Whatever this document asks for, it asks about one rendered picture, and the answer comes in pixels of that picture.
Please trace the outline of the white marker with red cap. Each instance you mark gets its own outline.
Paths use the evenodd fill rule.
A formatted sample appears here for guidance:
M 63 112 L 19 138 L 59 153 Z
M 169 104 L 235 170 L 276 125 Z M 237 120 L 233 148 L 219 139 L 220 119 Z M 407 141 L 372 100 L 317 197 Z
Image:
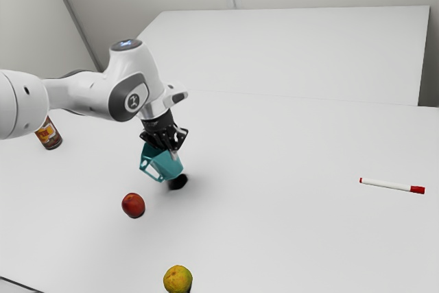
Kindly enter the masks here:
M 415 194 L 424 194 L 425 193 L 425 187 L 422 186 L 416 186 L 416 185 L 405 185 L 401 183 L 393 183 L 383 180 L 376 180 L 371 178 L 360 178 L 359 183 L 364 185 L 371 185 L 375 187 L 384 187 L 387 189 L 395 189 L 400 191 L 408 191 Z

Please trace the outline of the red labelled can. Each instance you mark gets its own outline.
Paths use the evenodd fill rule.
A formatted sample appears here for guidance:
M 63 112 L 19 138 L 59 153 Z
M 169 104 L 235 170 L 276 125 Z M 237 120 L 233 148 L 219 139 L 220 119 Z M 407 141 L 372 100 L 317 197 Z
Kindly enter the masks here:
M 54 150 L 62 143 L 62 137 L 49 116 L 46 116 L 43 125 L 35 132 L 35 135 L 46 150 Z

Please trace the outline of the teal faceted mug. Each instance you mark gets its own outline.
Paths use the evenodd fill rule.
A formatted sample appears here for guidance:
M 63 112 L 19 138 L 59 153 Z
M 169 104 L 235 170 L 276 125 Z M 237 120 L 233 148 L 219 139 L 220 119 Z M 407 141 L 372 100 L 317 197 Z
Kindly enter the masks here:
M 173 161 L 169 150 L 159 150 L 147 142 L 141 152 L 139 169 L 157 182 L 177 178 L 183 171 L 183 165 L 178 157 Z

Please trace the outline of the yellow green orange fruit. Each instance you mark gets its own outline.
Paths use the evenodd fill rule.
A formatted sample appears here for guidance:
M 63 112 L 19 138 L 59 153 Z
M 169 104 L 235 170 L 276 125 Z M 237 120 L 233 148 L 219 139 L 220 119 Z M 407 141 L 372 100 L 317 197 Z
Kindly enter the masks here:
M 168 293 L 190 293 L 192 283 L 192 273 L 181 265 L 172 266 L 163 277 L 163 285 Z

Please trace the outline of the red peach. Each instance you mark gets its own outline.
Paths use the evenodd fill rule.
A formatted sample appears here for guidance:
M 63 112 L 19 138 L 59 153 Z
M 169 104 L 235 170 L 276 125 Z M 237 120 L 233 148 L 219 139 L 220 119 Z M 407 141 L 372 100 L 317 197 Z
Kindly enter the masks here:
M 121 201 L 124 213 L 130 218 L 139 218 L 145 213 L 145 201 L 136 193 L 128 193 Z

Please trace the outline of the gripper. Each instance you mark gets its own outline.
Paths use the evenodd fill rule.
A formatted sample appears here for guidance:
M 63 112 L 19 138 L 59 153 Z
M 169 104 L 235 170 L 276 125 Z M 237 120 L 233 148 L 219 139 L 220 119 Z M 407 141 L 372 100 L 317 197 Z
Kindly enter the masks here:
M 178 150 L 184 143 L 189 131 L 174 122 L 170 109 L 153 119 L 142 119 L 143 131 L 140 138 L 153 148 L 169 150 L 173 161 L 178 159 Z

